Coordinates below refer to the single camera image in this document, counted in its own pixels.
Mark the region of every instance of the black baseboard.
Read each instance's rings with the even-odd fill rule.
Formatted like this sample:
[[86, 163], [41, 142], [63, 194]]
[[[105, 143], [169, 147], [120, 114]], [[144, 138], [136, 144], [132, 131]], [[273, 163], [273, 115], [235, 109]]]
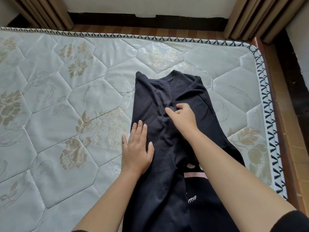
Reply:
[[7, 27], [29, 27], [30, 23], [25, 19], [21, 14], [17, 15], [10, 23], [8, 23]]
[[190, 18], [172, 15], [157, 15], [155, 18], [139, 18], [134, 14], [69, 13], [74, 24], [150, 27], [201, 31], [224, 31], [228, 19]]
[[296, 54], [285, 29], [275, 38], [274, 44], [299, 126], [309, 151], [309, 91], [305, 85]]

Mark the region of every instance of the white wall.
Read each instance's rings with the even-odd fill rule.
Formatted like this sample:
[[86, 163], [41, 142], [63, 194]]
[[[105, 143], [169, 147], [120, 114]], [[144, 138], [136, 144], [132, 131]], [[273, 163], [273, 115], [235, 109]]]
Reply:
[[180, 15], [228, 19], [236, 0], [64, 0], [69, 12]]
[[8, 0], [0, 0], [0, 26], [10, 23], [19, 12]]
[[286, 27], [305, 84], [309, 89], [309, 0]]

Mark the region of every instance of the shirt sleeve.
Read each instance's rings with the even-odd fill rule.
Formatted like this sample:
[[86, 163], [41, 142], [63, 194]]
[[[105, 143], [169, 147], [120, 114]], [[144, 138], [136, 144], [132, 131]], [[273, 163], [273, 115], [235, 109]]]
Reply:
[[308, 232], [309, 218], [300, 211], [291, 211], [276, 222], [270, 232]]

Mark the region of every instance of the mattress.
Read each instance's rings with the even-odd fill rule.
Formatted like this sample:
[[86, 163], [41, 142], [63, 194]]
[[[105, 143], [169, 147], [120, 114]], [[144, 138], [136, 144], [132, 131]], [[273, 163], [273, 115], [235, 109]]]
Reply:
[[70, 231], [121, 169], [135, 73], [202, 78], [246, 167], [287, 199], [265, 64], [235, 41], [0, 31], [1, 231]]

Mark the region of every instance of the curtain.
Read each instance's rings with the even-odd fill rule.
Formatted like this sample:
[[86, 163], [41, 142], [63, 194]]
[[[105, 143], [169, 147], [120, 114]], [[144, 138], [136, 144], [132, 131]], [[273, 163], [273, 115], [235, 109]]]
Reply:
[[306, 0], [237, 0], [223, 33], [225, 38], [258, 37], [271, 43]]
[[35, 28], [72, 29], [74, 24], [62, 0], [10, 0]]

